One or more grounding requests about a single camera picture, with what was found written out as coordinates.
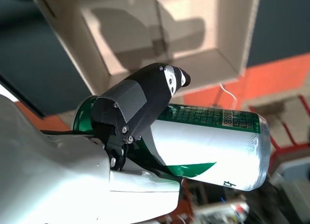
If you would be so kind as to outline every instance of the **orange stripe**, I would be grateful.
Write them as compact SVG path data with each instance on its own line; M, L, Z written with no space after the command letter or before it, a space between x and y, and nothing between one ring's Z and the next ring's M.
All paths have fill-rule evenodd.
M244 77L237 82L227 83L225 88L238 99L237 108L243 100L253 99L273 93L297 89L302 86L310 68L310 53L285 58L267 64L252 66L246 69ZM184 95L188 105L210 106L213 104L218 86L199 92ZM229 109L233 98L222 93L218 105Z
M58 116L47 116L43 119L40 119L21 102L18 101L15 104L37 129L55 131L70 130L70 128Z

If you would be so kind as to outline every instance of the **open cardboard box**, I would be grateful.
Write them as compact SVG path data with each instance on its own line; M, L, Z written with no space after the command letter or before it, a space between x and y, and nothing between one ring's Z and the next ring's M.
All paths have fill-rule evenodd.
M101 94L153 62L197 91L243 74L259 0L36 0L83 80Z

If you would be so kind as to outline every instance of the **nutrition label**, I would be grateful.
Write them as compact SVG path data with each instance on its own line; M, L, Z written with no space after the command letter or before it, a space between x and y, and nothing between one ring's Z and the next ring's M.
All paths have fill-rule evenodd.
M260 133L253 112L170 104L158 120Z

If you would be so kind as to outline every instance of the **green and white can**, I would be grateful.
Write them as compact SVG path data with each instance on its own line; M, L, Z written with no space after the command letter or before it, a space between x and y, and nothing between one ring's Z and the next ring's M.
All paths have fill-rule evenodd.
M73 130L92 133L95 100L90 97L77 109ZM269 128L253 112L169 104L128 157L174 176L249 191L267 175Z

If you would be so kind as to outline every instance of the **screw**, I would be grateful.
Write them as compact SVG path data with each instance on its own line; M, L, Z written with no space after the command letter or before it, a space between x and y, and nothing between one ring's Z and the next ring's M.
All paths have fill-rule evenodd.
M110 166L111 166L111 167L114 167L114 166L115 166L115 163L116 163L116 159L115 159L115 158L111 158Z
M127 126L124 126L123 129L122 129L122 132L123 132L123 133L127 133L127 132L128 132L128 127L127 127Z
M134 141L134 138L133 138L132 136L129 136L129 137L127 138L127 143L128 143L128 144L131 144L133 141Z

